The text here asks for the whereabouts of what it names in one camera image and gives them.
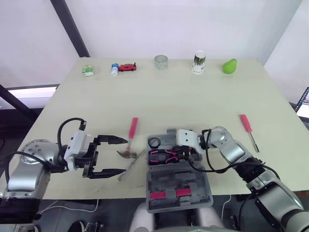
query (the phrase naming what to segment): small box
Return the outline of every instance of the small box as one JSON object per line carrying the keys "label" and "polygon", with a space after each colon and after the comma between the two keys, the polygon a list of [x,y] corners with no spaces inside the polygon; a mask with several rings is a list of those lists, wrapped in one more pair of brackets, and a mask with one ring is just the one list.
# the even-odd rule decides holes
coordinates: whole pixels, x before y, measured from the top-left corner
{"label": "small box", "polygon": [[83,73],[83,76],[93,76],[95,74],[95,69],[93,65],[91,64],[84,65],[82,73]]}

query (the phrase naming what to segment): black cable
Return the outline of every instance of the black cable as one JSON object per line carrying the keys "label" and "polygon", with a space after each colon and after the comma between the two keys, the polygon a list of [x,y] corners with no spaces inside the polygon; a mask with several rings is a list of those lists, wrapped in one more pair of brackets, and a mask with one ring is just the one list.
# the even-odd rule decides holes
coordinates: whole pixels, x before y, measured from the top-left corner
{"label": "black cable", "polygon": [[80,125],[80,130],[84,130],[85,128],[85,120],[83,120],[82,118],[80,117],[73,117],[73,118],[69,118],[67,120],[65,120],[59,127],[58,129],[58,133],[57,133],[57,143],[58,143],[58,149],[59,149],[59,152],[60,152],[60,155],[61,157],[64,157],[64,153],[63,153],[63,150],[62,150],[62,144],[61,144],[61,132],[62,132],[62,128],[68,123],[68,122],[71,122],[71,121],[80,121],[81,122],[81,125]]}
{"label": "black cable", "polygon": [[6,183],[8,183],[9,180],[10,180],[10,176],[9,176],[9,164],[10,164],[10,161],[11,161],[11,159],[12,159],[12,157],[13,157],[14,155],[27,156],[27,157],[29,157],[29,158],[31,158],[31,159],[34,159],[35,161],[39,162],[40,164],[42,164],[44,168],[50,169],[50,165],[49,165],[47,162],[41,160],[40,158],[38,158],[38,157],[36,157],[36,156],[34,156],[34,155],[31,155],[31,154],[28,154],[28,153],[22,152],[22,151],[13,151],[13,152],[10,152],[10,153],[6,154],[5,156],[3,156],[3,157],[0,159],[0,162],[1,162],[1,161],[3,161],[4,159],[6,159],[7,157],[9,157],[9,161],[7,162],[7,165],[6,165],[5,171],[4,171],[4,172],[5,172],[5,180],[6,180]]}
{"label": "black cable", "polygon": [[206,152],[206,160],[207,160],[207,163],[208,163],[209,167],[211,168],[211,170],[216,172],[216,170],[211,165],[211,162],[209,160],[209,155],[208,155],[208,140],[209,140],[210,135],[211,135],[211,129],[208,130],[208,134],[207,134],[207,138],[206,138],[206,150],[205,150],[205,152]]}
{"label": "black cable", "polygon": [[254,193],[252,192],[241,204],[240,209],[239,209],[239,215],[238,215],[238,230],[241,231],[241,212],[245,206],[245,203],[254,195]]}
{"label": "black cable", "polygon": [[3,147],[4,147],[4,145],[5,145],[5,139],[2,139],[2,145],[1,145],[1,147],[0,147],[0,149],[2,149]]}
{"label": "black cable", "polygon": [[235,167],[235,166],[240,166],[240,165],[254,165],[254,166],[262,166],[262,167],[264,167],[264,168],[266,168],[266,169],[271,170],[271,171],[276,175],[276,177],[277,177],[278,179],[280,179],[279,176],[278,176],[278,174],[277,174],[277,172],[276,172],[275,170],[273,170],[272,168],[270,168],[270,167],[268,167],[268,166],[266,166],[266,165],[264,165],[264,164],[262,164],[262,163],[241,162],[241,163],[233,163],[233,164],[230,164],[230,165],[228,165],[227,167],[222,168],[222,169],[217,169],[217,170],[203,170],[203,169],[198,169],[198,168],[196,168],[196,167],[193,165],[193,163],[192,163],[188,158],[185,158],[185,159],[189,162],[190,166],[191,166],[194,170],[199,171],[199,172],[203,172],[203,173],[219,173],[219,174],[222,174],[222,173],[225,173],[228,169],[230,169],[230,168],[232,168],[232,167]]}

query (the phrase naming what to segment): white wall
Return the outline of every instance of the white wall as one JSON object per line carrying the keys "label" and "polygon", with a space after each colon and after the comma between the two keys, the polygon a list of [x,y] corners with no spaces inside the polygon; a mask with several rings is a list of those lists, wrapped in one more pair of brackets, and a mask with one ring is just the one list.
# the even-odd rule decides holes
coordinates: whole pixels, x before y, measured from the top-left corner
{"label": "white wall", "polygon": [[67,0],[93,57],[267,61],[301,0]]}
{"label": "white wall", "polygon": [[309,87],[309,0],[303,0],[265,64],[290,102]]}
{"label": "white wall", "polygon": [[58,84],[78,55],[48,0],[1,0],[0,84]]}

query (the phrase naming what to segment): hammer head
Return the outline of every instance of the hammer head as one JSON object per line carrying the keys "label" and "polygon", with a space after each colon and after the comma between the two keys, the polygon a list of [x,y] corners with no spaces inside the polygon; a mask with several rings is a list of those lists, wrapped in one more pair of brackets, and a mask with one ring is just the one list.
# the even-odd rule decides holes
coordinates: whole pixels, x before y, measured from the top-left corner
{"label": "hammer head", "polygon": [[118,153],[121,157],[126,158],[126,159],[128,159],[128,158],[136,158],[136,152],[130,152],[130,151],[126,150],[125,152],[119,152],[119,151],[117,151],[117,153]]}

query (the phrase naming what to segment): gray tool case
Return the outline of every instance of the gray tool case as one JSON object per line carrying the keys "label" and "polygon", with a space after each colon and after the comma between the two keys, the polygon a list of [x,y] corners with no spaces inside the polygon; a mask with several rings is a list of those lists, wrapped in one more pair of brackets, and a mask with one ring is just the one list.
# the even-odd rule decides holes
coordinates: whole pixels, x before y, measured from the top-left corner
{"label": "gray tool case", "polygon": [[[149,141],[156,138],[158,147],[149,146]],[[152,135],[147,139],[146,204],[149,213],[160,213],[184,209],[209,207],[213,204],[211,189],[204,172],[194,170],[184,159],[176,163],[157,164],[151,161],[151,151],[157,149],[171,150],[176,146],[176,130],[168,130],[164,135]],[[192,154],[194,166],[204,169],[200,164],[202,156]]]}

